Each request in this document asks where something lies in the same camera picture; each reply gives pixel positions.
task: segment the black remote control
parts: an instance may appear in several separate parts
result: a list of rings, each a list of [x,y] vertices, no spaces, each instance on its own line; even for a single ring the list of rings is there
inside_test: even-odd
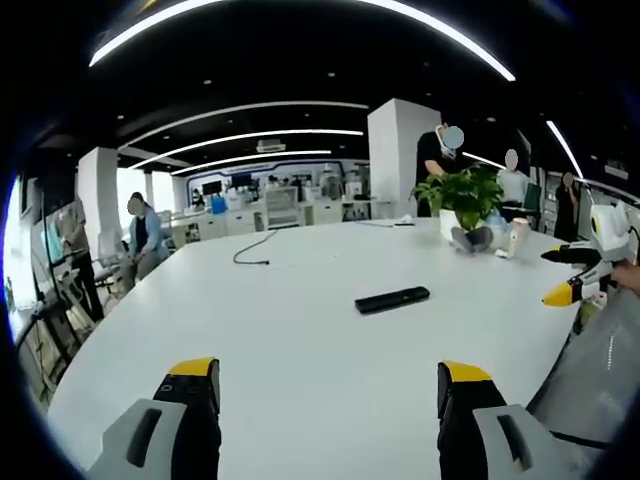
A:
[[[356,308],[363,315],[378,313],[393,308],[421,302],[429,298],[429,290],[424,287],[407,288],[397,292],[376,295],[356,300]]]

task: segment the white shirt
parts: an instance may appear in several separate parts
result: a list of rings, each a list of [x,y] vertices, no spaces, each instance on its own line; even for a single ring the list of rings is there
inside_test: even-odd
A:
[[[505,202],[524,203],[524,197],[527,194],[527,186],[529,185],[529,177],[524,173],[500,170],[498,172],[498,184],[504,191],[503,200]]]

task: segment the window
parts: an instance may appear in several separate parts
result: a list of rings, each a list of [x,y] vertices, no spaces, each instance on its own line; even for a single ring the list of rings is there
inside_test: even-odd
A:
[[[20,219],[21,181],[16,179],[11,190],[7,223],[4,229],[3,273],[5,300],[18,310],[36,304],[36,290],[31,269],[31,226]]]
[[[175,210],[175,198],[173,194],[173,177],[165,172],[151,172],[151,185],[153,188],[153,208],[156,212]]]
[[[123,231],[128,231],[131,224],[131,214],[127,211],[127,203],[133,192],[145,194],[146,184],[142,170],[119,168],[116,177],[118,187],[118,216]]]

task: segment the white table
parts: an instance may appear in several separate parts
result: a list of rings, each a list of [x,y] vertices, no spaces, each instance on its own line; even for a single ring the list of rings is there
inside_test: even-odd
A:
[[[213,355],[219,478],[438,478],[437,363],[481,366],[509,403],[526,405],[576,313],[542,305],[570,268],[539,258],[556,241],[538,233],[509,261],[455,251],[437,220],[342,223],[282,230],[243,254],[270,266],[232,263],[264,235],[186,246],[98,326],[48,416],[81,467],[172,365]],[[417,285],[430,300],[368,317],[354,308],[357,298]]]

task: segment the person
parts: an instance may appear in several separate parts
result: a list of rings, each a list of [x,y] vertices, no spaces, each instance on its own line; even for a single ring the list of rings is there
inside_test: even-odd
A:
[[[204,208],[204,198],[197,188],[193,189],[192,205],[196,208]]]
[[[136,277],[142,280],[169,256],[163,243],[160,217],[142,194],[131,195],[127,210],[134,217],[129,227],[129,256],[121,266],[125,293],[133,289]]]
[[[562,183],[556,189],[556,228],[554,236],[565,242],[573,242],[578,236],[578,198],[580,192],[575,186],[573,175],[562,176]]]
[[[65,255],[79,252],[72,257],[71,268],[78,269],[75,284],[85,294],[80,300],[80,305],[94,322],[99,322],[104,318],[104,312],[96,288],[89,240],[85,232],[87,220],[80,198],[76,197],[71,203],[62,207],[54,218],[54,227]]]
[[[468,163],[457,158],[456,151],[448,148],[442,136],[449,128],[447,123],[438,125],[433,132],[427,132],[418,140],[416,159],[416,185],[429,178],[430,175],[458,173],[468,167]],[[418,217],[430,217],[429,202],[418,202]]]
[[[511,222],[518,216],[518,212],[504,207],[522,207],[530,180],[524,173],[516,170],[518,154],[513,148],[505,155],[505,165],[506,170],[500,170],[496,180],[503,191],[500,214],[507,222]]]

